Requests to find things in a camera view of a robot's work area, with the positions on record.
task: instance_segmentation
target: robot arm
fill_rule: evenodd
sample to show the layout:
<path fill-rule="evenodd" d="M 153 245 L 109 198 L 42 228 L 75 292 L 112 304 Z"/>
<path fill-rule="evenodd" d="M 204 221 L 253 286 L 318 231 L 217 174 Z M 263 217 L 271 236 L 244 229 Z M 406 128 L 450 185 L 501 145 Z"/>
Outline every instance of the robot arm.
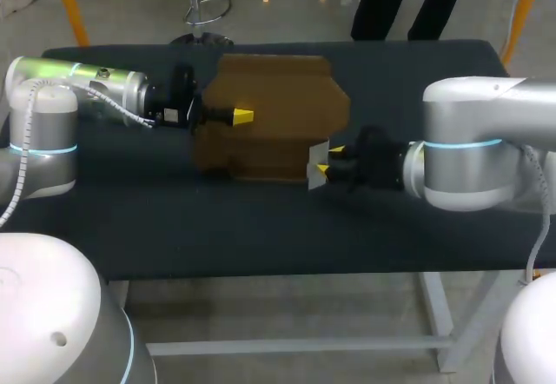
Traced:
<path fill-rule="evenodd" d="M 57 85 L 47 84 L 35 93 L 37 79 Z M 23 133 L 29 100 L 34 96 L 21 198 L 60 195 L 74 186 L 78 113 L 126 125 L 135 121 L 144 126 L 188 129 L 192 134 L 206 121 L 228 126 L 249 122 L 244 110 L 205 107 L 195 93 L 193 70 L 185 64 L 174 68 L 169 82 L 154 83 L 135 71 L 19 57 L 8 69 L 5 88 L 10 105 L 10 146 L 0 149 L 0 203 L 8 202 L 21 183 Z M 253 112 L 248 115 L 252 120 Z"/>
<path fill-rule="evenodd" d="M 407 145 L 388 139 L 380 129 L 362 131 L 353 147 L 331 151 L 330 158 L 347 158 L 352 165 L 342 170 L 334 163 L 324 166 L 328 182 L 405 189 L 452 211 L 541 211 L 538 171 L 520 145 L 536 148 L 552 187 L 553 85 L 534 79 L 451 78 L 428 86 L 423 101 L 425 141 Z M 555 202 L 552 195 L 550 202 Z"/>

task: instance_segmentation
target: concrete floor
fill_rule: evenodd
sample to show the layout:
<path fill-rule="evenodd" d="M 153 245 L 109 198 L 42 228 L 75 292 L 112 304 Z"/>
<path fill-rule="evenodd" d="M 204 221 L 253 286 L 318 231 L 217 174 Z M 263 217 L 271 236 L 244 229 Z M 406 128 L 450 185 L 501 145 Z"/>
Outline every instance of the concrete floor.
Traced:
<path fill-rule="evenodd" d="M 404 0 L 391 39 L 403 39 L 423 0 Z M 191 29 L 188 0 L 78 0 L 93 44 L 167 43 Z M 236 43 L 349 39 L 358 0 L 233 0 L 227 17 L 205 30 Z M 552 76 L 555 0 L 537 0 L 510 72 Z M 480 38 L 499 49 L 512 0 L 459 0 L 444 38 Z M 0 24 L 0 70 L 9 58 L 39 56 L 75 44 L 60 0 L 37 0 Z M 457 319 L 480 274 L 444 275 Z M 424 333 L 427 323 L 414 275 L 324 275 L 141 281 L 129 311 L 146 341 Z M 493 330 L 455 375 L 436 371 L 434 356 L 330 353 L 191 356 L 156 360 L 162 384 L 239 382 L 487 383 Z"/>

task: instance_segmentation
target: white label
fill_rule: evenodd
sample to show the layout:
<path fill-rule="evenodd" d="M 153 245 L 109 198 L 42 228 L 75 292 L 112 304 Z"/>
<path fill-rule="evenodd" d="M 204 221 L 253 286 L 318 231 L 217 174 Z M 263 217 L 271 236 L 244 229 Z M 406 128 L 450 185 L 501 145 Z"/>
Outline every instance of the white label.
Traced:
<path fill-rule="evenodd" d="M 164 110 L 164 120 L 166 122 L 175 122 L 178 121 L 178 114 L 176 109 L 165 109 Z"/>

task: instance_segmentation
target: cardboard box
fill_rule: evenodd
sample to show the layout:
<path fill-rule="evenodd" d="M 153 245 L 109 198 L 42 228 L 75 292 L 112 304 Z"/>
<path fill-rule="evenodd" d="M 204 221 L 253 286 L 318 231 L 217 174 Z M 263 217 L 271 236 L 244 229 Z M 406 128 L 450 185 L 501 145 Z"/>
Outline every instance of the cardboard box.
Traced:
<path fill-rule="evenodd" d="M 251 123 L 199 126 L 193 163 L 206 174 L 304 182 L 309 149 L 349 122 L 349 97 L 321 56 L 226 54 L 202 93 L 208 108 L 252 110 Z"/>

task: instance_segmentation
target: person's leg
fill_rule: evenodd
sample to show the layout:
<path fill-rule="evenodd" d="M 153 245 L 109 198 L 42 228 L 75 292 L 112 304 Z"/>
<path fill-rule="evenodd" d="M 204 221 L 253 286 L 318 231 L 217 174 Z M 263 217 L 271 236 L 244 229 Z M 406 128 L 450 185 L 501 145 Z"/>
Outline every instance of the person's leg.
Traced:
<path fill-rule="evenodd" d="M 386 39 L 400 4 L 401 0 L 361 0 L 355 12 L 351 37 L 355 41 Z"/>
<path fill-rule="evenodd" d="M 439 39 L 457 0 L 425 0 L 407 39 Z"/>

